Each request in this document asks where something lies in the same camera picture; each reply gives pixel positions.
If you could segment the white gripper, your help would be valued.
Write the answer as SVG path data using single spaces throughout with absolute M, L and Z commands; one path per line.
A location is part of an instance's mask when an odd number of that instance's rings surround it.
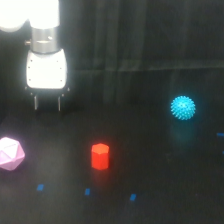
M 28 52 L 26 61 L 26 87 L 31 95 L 41 92 L 62 93 L 66 90 L 68 69 L 63 49 L 53 54 Z M 38 97 L 34 96 L 34 110 L 38 109 Z M 58 111 L 61 111 L 61 97 L 58 97 Z

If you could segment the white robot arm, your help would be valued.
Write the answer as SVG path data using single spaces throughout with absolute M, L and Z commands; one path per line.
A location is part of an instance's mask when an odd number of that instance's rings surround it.
M 59 0 L 0 0 L 0 30 L 16 32 L 28 21 L 31 39 L 26 60 L 26 83 L 32 90 L 63 90 L 67 61 L 59 43 Z

